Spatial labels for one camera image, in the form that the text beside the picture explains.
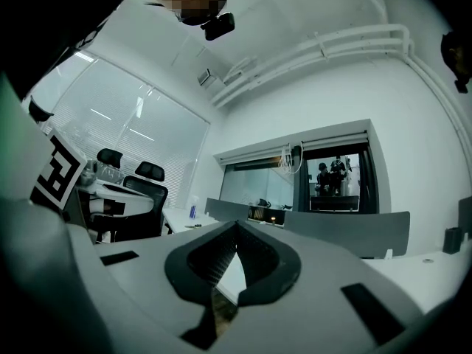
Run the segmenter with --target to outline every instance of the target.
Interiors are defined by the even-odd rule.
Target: window blinds
[[[67,88],[93,61],[93,58],[78,52],[75,56],[57,66],[31,91],[35,102],[43,110],[53,111]],[[29,105],[30,99],[26,98],[26,101]]]
[[[53,112],[46,132],[56,127],[90,159],[103,148],[122,152],[125,175],[144,161],[163,167],[166,206],[184,207],[207,122],[104,60],[76,79]]]

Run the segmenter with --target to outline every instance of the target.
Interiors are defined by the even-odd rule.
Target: small bottle
[[[194,195],[192,197],[192,204],[190,205],[190,219],[195,219],[197,217],[197,203],[198,197]]]

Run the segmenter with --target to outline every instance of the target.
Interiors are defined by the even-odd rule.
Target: white pipe
[[[293,59],[298,53],[307,51],[311,48],[319,46],[319,43],[322,42],[326,45],[329,41],[334,41],[337,39],[348,38],[355,35],[365,35],[365,34],[379,34],[382,32],[397,32],[400,31],[403,33],[403,53],[408,54],[408,43],[409,43],[409,30],[400,24],[385,24],[385,25],[369,25],[365,27],[353,27],[350,29],[339,30],[338,32],[332,32],[330,34],[320,35],[318,39],[313,39],[305,41],[301,44],[295,46],[294,49],[284,52],[281,55],[267,61],[264,64],[259,65],[250,72],[245,73],[242,77],[236,79],[233,83],[229,84],[225,89],[220,91],[216,96],[211,99],[213,105],[217,105],[219,101],[223,98],[226,98],[231,94],[232,91],[237,89],[239,86],[253,80],[262,74],[269,67],[275,66],[278,63],[283,62],[285,59]]]
[[[237,75],[242,76],[243,74],[244,74],[244,71],[242,69],[240,69],[239,71],[236,71],[234,73],[228,72],[228,75],[225,76],[225,78],[223,79],[223,82],[226,83],[232,77],[237,76]]]
[[[371,3],[374,4],[374,7],[375,9],[379,12],[379,14],[381,15],[381,21],[382,23],[386,24],[388,21],[387,21],[387,17],[386,17],[386,9],[385,7],[382,6],[381,3],[379,3],[377,0],[370,0]]]
[[[368,46],[397,46],[401,45],[402,40],[399,38],[376,38],[376,39],[366,39],[363,41],[356,41],[356,42],[349,42],[348,44],[339,44],[337,46],[332,46],[329,49],[325,50],[326,56],[329,58],[332,58],[337,52],[345,52],[347,50],[354,50],[354,49],[361,49],[363,47],[368,47]],[[256,80],[252,81],[249,85],[249,89],[246,90],[252,90],[256,88],[257,86],[260,86],[264,83],[267,83],[268,81],[272,80],[278,75],[285,74],[288,71],[292,71],[295,68],[299,68],[299,64],[309,64],[311,63],[311,60],[314,60],[315,62],[320,58],[325,57],[321,52],[315,52],[315,53],[310,53],[303,55],[301,57],[293,59],[289,63],[285,63],[283,66],[280,66],[272,71],[270,71],[268,74],[265,74],[264,76],[261,76],[257,78]]]
[[[410,58],[403,59],[425,82],[425,84],[431,89],[436,98],[439,100],[442,108],[446,115],[451,121],[454,130],[456,131],[457,137],[464,152],[465,161],[469,172],[469,179],[472,186],[472,143],[465,129],[462,120],[457,113],[458,101],[451,95],[448,87],[444,85],[444,82],[435,74],[424,62],[421,61],[414,54],[411,54]]]
[[[398,53],[398,51],[391,50],[391,49],[387,49],[387,50],[385,50],[385,49],[358,50],[358,51],[342,52],[340,54],[330,55],[330,58],[339,58],[339,57],[348,56],[348,55],[389,54],[389,53],[392,53],[392,52],[394,52],[396,54]],[[269,78],[267,78],[266,80],[264,80],[263,82],[259,79],[256,79],[256,80],[252,81],[251,83],[246,84],[244,87],[238,89],[235,93],[231,94],[226,99],[224,99],[220,103],[218,103],[216,105],[216,108],[221,108],[222,106],[225,106],[227,103],[229,103],[231,100],[233,100],[234,98],[236,98],[240,94],[244,93],[245,91],[252,90],[257,86],[262,85],[263,83],[267,83],[268,81],[270,81],[270,80],[272,80],[276,77],[279,77],[283,74],[286,74],[287,72],[290,72],[290,71],[293,71],[293,70],[298,69],[300,67],[307,66],[309,64],[317,63],[321,60],[324,60],[324,58],[321,56],[321,54],[318,54],[317,58],[315,58],[314,56],[315,55],[310,54],[310,58],[308,58],[307,60],[304,60],[302,63],[298,63],[296,65],[293,65],[290,68],[281,69],[276,74],[271,73],[271,76]]]

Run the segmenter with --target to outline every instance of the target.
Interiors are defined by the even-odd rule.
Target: glass window
[[[367,179],[362,176],[363,161],[369,165],[368,150],[345,153],[329,148],[321,153],[314,151],[307,154],[306,198],[309,199],[309,211],[369,213],[375,208],[374,195],[369,196],[369,186],[374,179],[373,168],[364,167],[365,170],[369,168],[368,171],[372,174],[368,175]],[[375,186],[372,185],[370,189],[375,191]]]
[[[251,169],[251,166],[228,165],[220,199],[270,209],[291,209],[294,175],[284,174],[274,166]]]
[[[93,62],[93,58],[78,52],[54,68],[31,91],[36,104],[45,111],[53,111],[59,99],[67,91],[67,88]],[[29,103],[30,99],[27,97],[24,107],[27,108]]]
[[[53,113],[47,133],[56,127],[89,159],[103,148],[118,150],[125,176],[141,162],[163,167],[166,206],[185,206],[208,122],[101,59],[71,84]]]

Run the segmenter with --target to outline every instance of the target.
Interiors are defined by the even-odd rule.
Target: desk divider
[[[410,227],[409,212],[392,214],[330,214],[287,212],[284,229],[336,244],[359,257],[384,258],[406,253]]]
[[[459,201],[458,227],[462,230],[462,238],[467,232],[468,239],[472,239],[472,197],[464,198]]]
[[[247,221],[249,206],[208,198],[206,200],[205,214],[207,212],[209,216],[217,221]]]

